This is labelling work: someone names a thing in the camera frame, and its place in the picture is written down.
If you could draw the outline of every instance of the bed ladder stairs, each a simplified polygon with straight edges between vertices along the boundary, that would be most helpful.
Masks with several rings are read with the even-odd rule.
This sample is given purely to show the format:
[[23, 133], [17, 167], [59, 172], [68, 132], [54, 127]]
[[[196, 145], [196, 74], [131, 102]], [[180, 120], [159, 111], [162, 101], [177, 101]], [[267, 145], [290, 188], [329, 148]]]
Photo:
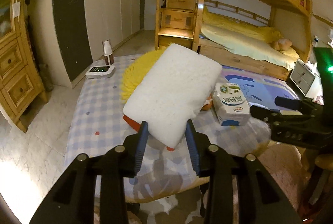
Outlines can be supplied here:
[[157, 0], [155, 50], [177, 43], [192, 48], [197, 0]]

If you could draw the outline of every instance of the white bottle cap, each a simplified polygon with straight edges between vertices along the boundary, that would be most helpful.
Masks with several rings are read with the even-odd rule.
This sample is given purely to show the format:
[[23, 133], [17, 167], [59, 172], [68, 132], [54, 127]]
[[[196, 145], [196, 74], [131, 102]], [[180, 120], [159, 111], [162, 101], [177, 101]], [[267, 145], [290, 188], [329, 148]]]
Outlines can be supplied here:
[[113, 52], [110, 40], [102, 41], [102, 43], [103, 43], [104, 55], [105, 56], [111, 55]]

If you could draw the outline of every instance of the wooden bed frame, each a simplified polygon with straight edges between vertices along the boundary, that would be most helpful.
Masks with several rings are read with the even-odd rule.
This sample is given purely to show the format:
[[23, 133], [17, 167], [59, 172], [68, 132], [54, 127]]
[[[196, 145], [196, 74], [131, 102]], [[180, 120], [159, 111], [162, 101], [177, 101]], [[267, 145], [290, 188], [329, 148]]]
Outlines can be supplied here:
[[277, 9], [283, 9], [290, 12], [295, 12], [297, 14], [301, 14], [304, 17], [304, 31], [305, 31], [306, 43], [304, 43], [305, 47], [303, 51], [295, 46], [293, 46], [293, 48], [299, 54], [301, 60], [303, 60], [304, 62], [308, 60], [312, 50], [311, 31], [310, 31], [310, 20], [312, 16], [311, 0], [259, 0], [271, 6], [271, 13], [269, 20], [255, 13], [249, 12], [247, 10], [232, 5], [227, 5], [221, 2], [214, 2], [210, 0], [198, 0], [197, 9], [196, 9], [194, 39], [192, 45], [192, 49], [194, 51], [197, 51], [200, 54], [205, 55], [217, 61], [218, 63], [221, 63], [226, 66], [240, 68], [251, 72], [275, 77], [281, 80], [286, 80], [288, 78], [290, 71], [288, 71], [286, 68], [282, 66], [277, 66], [267, 61], [258, 61], [247, 56], [233, 54], [227, 51], [223, 46], [218, 45], [213, 41], [199, 38], [205, 1], [213, 4], [213, 6], [210, 5], [211, 7], [220, 8], [222, 10], [233, 12], [241, 16], [247, 16], [253, 20], [262, 22], [263, 24], [267, 23], [268, 26], [272, 27], [274, 25], [275, 13]]

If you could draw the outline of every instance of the blue rug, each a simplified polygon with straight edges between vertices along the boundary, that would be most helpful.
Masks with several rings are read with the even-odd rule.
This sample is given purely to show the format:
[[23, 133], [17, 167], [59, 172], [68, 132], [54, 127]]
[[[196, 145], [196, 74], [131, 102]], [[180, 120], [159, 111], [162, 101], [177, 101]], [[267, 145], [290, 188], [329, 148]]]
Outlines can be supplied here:
[[248, 102], [273, 110], [288, 110], [274, 103], [276, 97], [298, 99], [294, 91], [282, 80], [249, 71], [222, 66], [222, 76], [230, 83], [237, 83]]

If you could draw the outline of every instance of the digital display screen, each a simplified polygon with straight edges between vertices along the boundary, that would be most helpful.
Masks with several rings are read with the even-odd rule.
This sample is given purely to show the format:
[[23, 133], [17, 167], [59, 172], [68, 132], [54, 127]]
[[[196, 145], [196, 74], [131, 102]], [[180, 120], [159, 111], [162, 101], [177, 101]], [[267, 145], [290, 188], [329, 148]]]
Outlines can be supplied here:
[[89, 73], [96, 73], [96, 72], [107, 72], [110, 69], [110, 66], [96, 66], [91, 68]]

